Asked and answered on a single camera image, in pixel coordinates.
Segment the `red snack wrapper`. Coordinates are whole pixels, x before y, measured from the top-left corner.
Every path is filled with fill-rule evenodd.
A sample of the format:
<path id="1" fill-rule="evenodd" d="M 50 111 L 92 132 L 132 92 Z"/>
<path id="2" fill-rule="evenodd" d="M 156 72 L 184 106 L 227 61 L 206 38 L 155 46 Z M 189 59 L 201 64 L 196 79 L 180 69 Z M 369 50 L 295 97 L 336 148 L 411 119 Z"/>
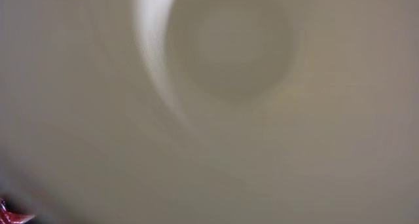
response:
<path id="1" fill-rule="evenodd" d="M 1 198 L 1 224 L 25 224 L 35 218 L 25 209 L 14 206 L 4 198 Z"/>

